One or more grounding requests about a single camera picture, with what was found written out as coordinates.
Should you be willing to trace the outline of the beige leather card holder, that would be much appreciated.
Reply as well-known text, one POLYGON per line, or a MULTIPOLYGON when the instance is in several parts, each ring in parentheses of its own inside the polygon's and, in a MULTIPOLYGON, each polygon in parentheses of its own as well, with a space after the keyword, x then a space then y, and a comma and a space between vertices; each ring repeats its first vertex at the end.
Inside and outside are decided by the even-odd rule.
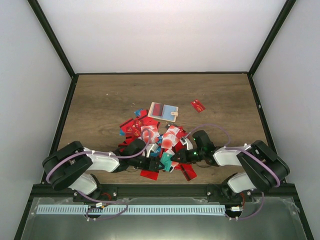
POLYGON ((163 108, 162 117, 156 117, 156 116, 151 115, 153 104, 154 104, 154 102, 151 103, 150 108, 148 110, 148 115, 147 115, 148 117, 154 118, 157 120, 169 121, 169 122, 173 122, 173 123, 176 121, 176 119, 179 115, 179 112, 178 112, 179 108, 177 106, 163 104, 164 108, 163 108))

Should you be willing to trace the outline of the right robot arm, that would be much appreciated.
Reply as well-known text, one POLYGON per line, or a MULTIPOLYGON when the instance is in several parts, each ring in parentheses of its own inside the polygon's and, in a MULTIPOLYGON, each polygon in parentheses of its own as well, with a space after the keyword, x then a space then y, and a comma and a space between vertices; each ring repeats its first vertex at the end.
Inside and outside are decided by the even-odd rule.
POLYGON ((171 161, 182 164, 196 164, 206 161, 210 166, 238 166, 244 172, 235 173, 218 187, 220 194, 229 202, 248 190, 268 192, 280 186, 289 174, 289 166, 262 140, 238 147, 216 146, 204 130, 193 135, 196 148, 181 149, 171 161))

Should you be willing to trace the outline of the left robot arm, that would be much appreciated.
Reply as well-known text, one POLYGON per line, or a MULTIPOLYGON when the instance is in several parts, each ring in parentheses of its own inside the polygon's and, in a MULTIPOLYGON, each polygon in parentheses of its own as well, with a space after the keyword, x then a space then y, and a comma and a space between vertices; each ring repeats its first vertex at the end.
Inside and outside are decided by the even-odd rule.
POLYGON ((97 202, 103 194, 101 183, 88 171, 119 173, 133 167, 158 173, 165 166, 158 156, 151 156, 156 149, 156 144, 146 145, 142 139, 109 152, 94 151, 74 141, 45 158, 42 167, 46 181, 54 190, 72 189, 84 194, 89 201, 97 202))

